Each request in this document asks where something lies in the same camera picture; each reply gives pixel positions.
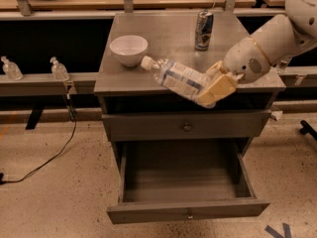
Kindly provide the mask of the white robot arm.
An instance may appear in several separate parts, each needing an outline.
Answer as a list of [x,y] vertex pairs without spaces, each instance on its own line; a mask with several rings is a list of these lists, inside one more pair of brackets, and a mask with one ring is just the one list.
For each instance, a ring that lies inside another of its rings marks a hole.
[[279,62],[317,46],[317,0],[285,0],[285,13],[278,14],[232,46],[224,58],[206,74],[211,82],[195,97],[210,107],[236,91],[240,84],[252,83]]

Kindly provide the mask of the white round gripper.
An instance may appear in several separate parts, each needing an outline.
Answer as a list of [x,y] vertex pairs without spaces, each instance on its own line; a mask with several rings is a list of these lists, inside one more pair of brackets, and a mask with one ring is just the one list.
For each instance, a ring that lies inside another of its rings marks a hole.
[[201,106],[213,106],[217,101],[236,91],[240,83],[252,83],[266,75],[270,70],[269,60],[252,37],[246,37],[231,47],[223,61],[218,60],[205,74],[214,77],[221,74],[196,97]]

